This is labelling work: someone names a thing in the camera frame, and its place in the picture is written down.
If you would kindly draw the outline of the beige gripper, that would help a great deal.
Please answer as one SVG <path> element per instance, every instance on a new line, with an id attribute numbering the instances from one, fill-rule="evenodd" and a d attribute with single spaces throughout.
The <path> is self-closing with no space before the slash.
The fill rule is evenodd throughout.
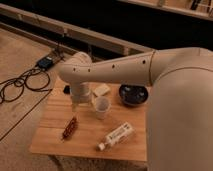
<path id="1" fill-rule="evenodd" d="M 79 104 L 91 102 L 91 90 L 88 83 L 73 83 L 70 85 L 72 111 L 75 112 Z"/>

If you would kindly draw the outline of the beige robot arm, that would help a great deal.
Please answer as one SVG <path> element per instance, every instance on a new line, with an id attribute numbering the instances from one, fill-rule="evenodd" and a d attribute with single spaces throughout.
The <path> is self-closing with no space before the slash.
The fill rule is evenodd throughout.
<path id="1" fill-rule="evenodd" d="M 59 76 L 77 103 L 90 82 L 149 86 L 148 171 L 213 171 L 213 51 L 154 50 L 96 63 L 78 52 Z"/>

